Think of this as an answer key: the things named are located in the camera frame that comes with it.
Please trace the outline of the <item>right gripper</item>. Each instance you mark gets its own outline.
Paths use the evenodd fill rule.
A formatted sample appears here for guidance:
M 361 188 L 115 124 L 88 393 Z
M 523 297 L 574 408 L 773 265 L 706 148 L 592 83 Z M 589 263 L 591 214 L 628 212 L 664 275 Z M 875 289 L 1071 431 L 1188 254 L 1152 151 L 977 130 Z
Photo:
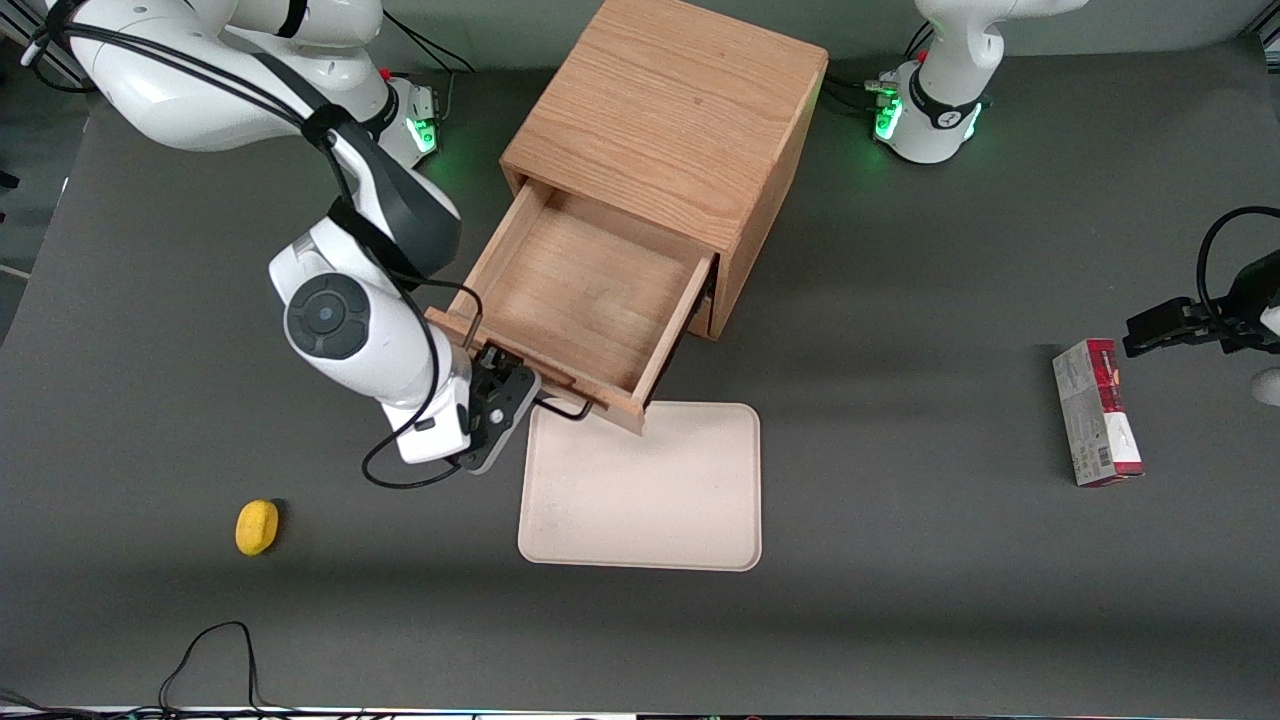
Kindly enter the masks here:
M 451 364 L 442 369 L 436 395 L 416 421 L 396 439 L 399 456 L 407 464 L 444 460 L 471 448 L 468 395 L 474 379 L 498 379 L 498 401 L 503 405 L 531 402 L 541 388 L 541 377 L 522 360 L 486 341 L 472 357 L 462 348 L 451 350 Z

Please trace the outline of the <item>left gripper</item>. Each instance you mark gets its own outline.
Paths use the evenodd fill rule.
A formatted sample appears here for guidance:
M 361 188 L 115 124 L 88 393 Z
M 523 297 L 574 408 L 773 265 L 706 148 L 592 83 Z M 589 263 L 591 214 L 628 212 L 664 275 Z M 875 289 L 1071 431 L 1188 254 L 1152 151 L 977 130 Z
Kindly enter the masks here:
M 1245 265 L 1220 299 L 1210 297 L 1207 265 L 1208 254 L 1201 252 L 1196 263 L 1196 290 L 1207 327 L 1201 325 L 1197 305 L 1190 299 L 1170 299 L 1126 319 L 1123 346 L 1129 359 L 1160 348 L 1216 341 L 1225 354 L 1243 348 L 1279 354 L 1277 325 L 1266 320 L 1268 316 L 1277 320 L 1279 254 L 1270 252 Z

